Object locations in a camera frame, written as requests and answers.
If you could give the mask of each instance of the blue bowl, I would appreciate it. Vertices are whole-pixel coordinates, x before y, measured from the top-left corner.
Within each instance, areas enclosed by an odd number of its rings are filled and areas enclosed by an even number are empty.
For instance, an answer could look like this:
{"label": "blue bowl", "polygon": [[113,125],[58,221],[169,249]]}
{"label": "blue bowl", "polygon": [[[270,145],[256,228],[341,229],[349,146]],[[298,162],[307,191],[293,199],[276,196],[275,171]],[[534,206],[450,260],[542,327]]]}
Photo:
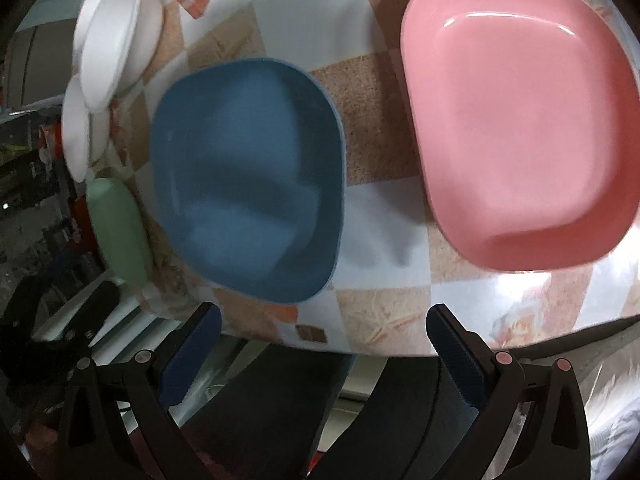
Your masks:
{"label": "blue bowl", "polygon": [[275,303],[329,282],[344,210],[344,133],[324,89],[273,59],[193,73],[151,128],[161,216],[204,278]]}

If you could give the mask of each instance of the checkered tablecloth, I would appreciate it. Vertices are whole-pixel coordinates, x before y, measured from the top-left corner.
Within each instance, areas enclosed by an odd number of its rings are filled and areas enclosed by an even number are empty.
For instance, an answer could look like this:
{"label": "checkered tablecloth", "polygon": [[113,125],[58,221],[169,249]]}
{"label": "checkered tablecloth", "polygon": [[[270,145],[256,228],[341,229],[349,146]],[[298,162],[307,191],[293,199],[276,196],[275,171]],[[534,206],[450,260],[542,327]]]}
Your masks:
{"label": "checkered tablecloth", "polygon": [[[555,272],[486,272],[443,238],[425,199],[402,72],[399,33],[409,0],[161,1],[158,51],[142,80],[113,104],[116,156],[94,167],[122,178],[140,204],[156,263],[151,282],[137,291],[145,310],[183,319],[200,301],[214,301],[227,333],[385,355],[434,353],[424,327],[434,303],[447,303],[495,347],[640,312],[635,226],[603,260]],[[586,1],[640,66],[640,44],[613,3]],[[148,144],[162,95],[194,70],[251,56],[311,72],[345,126],[348,187],[337,269],[326,290],[297,305],[266,304],[208,283],[172,251],[158,223]]]}

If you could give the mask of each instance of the pink tray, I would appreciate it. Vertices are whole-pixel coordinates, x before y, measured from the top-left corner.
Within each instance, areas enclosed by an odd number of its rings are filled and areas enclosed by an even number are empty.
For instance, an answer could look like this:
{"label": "pink tray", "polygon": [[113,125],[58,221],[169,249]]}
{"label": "pink tray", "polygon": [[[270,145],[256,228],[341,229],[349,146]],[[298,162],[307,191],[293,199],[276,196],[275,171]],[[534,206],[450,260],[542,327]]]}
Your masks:
{"label": "pink tray", "polygon": [[402,60],[433,213],[477,266],[604,256],[640,202],[640,98],[582,0],[411,0]]}

